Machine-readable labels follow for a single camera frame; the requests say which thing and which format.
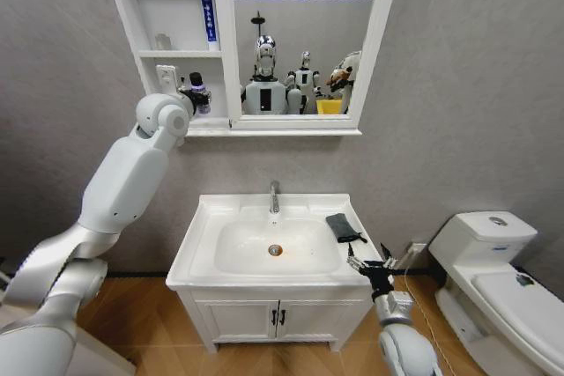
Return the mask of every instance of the sink cabinet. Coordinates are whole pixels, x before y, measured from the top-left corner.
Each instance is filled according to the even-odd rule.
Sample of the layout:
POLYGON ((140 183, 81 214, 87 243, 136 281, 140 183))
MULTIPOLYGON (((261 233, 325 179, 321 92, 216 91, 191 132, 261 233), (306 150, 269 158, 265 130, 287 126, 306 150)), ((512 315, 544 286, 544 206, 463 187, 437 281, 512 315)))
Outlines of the sink cabinet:
POLYGON ((344 213, 382 258, 347 194, 201 195, 167 286, 176 291, 209 352, 220 343, 324 342, 339 350, 373 308, 370 281, 346 262, 325 218, 344 213), (282 254, 271 254, 280 246, 282 254))
POLYGON ((372 308, 363 287, 179 290, 209 352, 219 343, 329 342, 340 350, 372 308))

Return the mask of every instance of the toilet lid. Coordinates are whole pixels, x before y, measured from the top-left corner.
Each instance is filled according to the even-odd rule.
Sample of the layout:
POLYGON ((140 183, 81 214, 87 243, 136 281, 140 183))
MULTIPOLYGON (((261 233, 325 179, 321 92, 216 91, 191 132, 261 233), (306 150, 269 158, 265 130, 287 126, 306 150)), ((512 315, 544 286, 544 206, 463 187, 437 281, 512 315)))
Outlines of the toilet lid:
POLYGON ((522 273, 484 274, 472 283, 515 332, 564 368, 564 303, 522 273))

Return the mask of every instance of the yellow object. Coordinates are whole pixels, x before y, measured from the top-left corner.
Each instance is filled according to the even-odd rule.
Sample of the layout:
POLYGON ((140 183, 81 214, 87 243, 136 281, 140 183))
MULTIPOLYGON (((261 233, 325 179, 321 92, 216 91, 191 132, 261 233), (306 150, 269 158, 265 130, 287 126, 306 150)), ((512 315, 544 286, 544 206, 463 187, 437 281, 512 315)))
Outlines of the yellow object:
POLYGON ((338 114, 341 110, 341 100, 316 100, 317 114, 338 114))

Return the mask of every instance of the toilet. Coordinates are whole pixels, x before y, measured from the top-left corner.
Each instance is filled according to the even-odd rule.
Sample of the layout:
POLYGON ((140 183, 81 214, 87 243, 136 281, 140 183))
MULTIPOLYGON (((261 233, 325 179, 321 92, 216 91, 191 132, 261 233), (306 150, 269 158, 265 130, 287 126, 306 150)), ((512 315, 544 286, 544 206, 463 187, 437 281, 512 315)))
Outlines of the toilet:
POLYGON ((429 251, 448 274, 439 308, 490 376, 564 376, 564 303, 511 260, 537 231, 506 211, 455 215, 429 251))

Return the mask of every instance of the chrome faucet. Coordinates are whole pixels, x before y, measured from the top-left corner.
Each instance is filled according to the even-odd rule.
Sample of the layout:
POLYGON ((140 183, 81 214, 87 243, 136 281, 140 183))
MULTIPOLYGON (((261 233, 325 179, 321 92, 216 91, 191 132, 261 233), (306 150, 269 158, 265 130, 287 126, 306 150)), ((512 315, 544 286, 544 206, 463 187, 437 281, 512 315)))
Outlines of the chrome faucet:
POLYGON ((271 210, 272 214, 277 214, 280 212, 280 205, 278 204, 278 187, 280 183, 278 181, 271 182, 271 210))

